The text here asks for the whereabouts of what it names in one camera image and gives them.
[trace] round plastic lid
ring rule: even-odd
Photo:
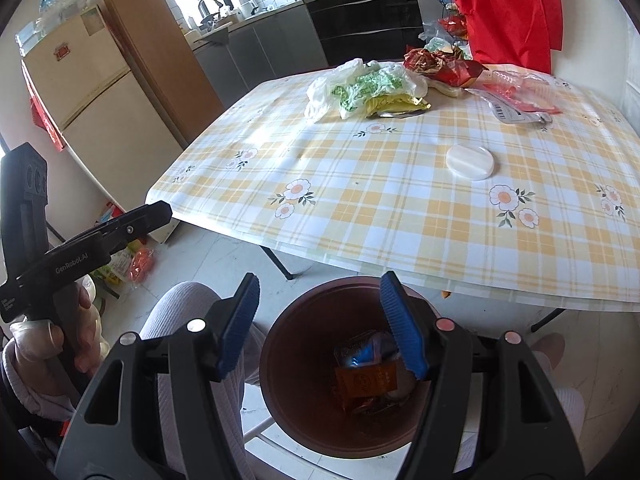
[[[456,144],[447,152],[447,167],[457,176],[484,180],[494,172],[494,156],[479,146]]]

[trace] refrigerator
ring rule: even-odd
[[[76,162],[122,210],[143,205],[182,149],[131,73],[98,8],[62,23],[23,61]],[[152,237],[164,242],[176,225],[172,221]]]

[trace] floor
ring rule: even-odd
[[[279,253],[291,272],[302,276],[287,282],[260,247],[213,232],[181,224],[167,243],[156,250],[156,267],[143,285],[129,289],[118,301],[109,301],[102,319],[105,338],[114,342],[128,330],[139,331],[156,301],[184,281],[204,283],[222,298],[231,296],[246,272],[260,279],[260,307],[255,322],[264,330],[284,308],[307,290],[355,273]],[[507,329],[527,333],[532,322],[550,310],[453,294],[446,300],[439,290],[415,287],[441,315],[486,336]],[[634,314],[567,311],[538,334],[562,333],[566,351],[554,378],[562,386],[577,388],[584,397],[586,418],[578,441],[587,471],[596,465],[618,435],[640,400],[640,328]],[[245,431],[268,418],[260,389],[248,386],[242,407]],[[470,410],[464,438],[478,428],[478,414]],[[291,440],[278,426],[265,436],[300,456],[354,480],[395,478],[406,448],[366,460],[340,460],[321,456]],[[298,480],[323,480],[328,475],[296,462],[258,439],[247,449]]]

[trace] table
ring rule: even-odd
[[[522,70],[513,66],[493,66]],[[551,126],[500,123],[430,89],[414,118],[304,118],[322,72],[262,83],[152,187],[177,219],[410,285],[519,303],[640,312],[640,139],[592,92],[551,76]],[[496,159],[454,176],[454,144]]]

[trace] knee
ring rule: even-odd
[[[219,299],[219,295],[202,283],[178,283],[156,303],[140,337],[169,335],[191,319],[203,317]]]

